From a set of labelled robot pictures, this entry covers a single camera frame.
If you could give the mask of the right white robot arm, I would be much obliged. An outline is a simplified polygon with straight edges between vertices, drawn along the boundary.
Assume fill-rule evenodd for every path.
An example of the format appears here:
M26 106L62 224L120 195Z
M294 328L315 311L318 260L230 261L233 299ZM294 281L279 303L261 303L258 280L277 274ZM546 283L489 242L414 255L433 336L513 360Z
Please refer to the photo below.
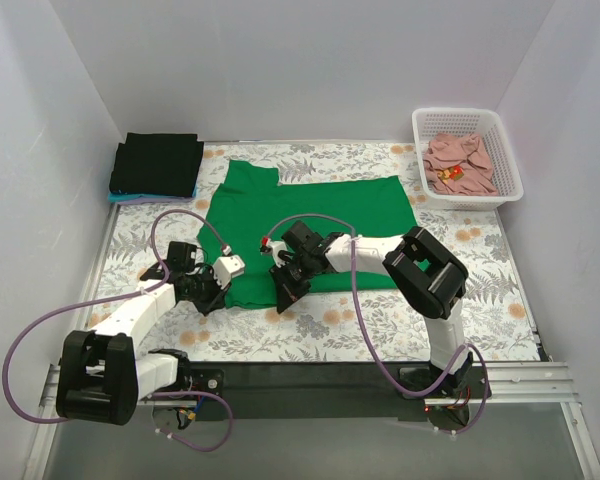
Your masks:
M348 233L326 237L311 230L293 215L294 224L275 241L271 234L261 240L260 252L272 257L269 269L276 308L282 313L307 295L311 280L320 275L349 273L355 314L363 340L380 372L398 392L424 398L436 391L455 397L469 384L473 356L465 342L461 321L462 299L469 274L464 264L429 231L415 226L407 233L390 237L365 237L346 222ZM402 386L377 354L363 319L358 296L358 273L390 278L409 306L426 325L430 346L430 386L412 391Z

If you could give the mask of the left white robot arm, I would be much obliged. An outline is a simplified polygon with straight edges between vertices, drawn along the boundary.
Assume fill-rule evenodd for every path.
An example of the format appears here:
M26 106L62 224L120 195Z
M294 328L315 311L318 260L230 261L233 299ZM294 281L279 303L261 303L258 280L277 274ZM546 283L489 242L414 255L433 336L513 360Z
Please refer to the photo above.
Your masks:
M134 297L96 327L66 337L56 398L60 417L124 425L137 403L157 392L173 400L189 393L221 394L222 373L195 369L183 351L136 354L150 330L178 304L188 302L201 314L224 308L244 262L224 250L212 265L203 265L195 252L193 244L171 242L166 259L143 274Z

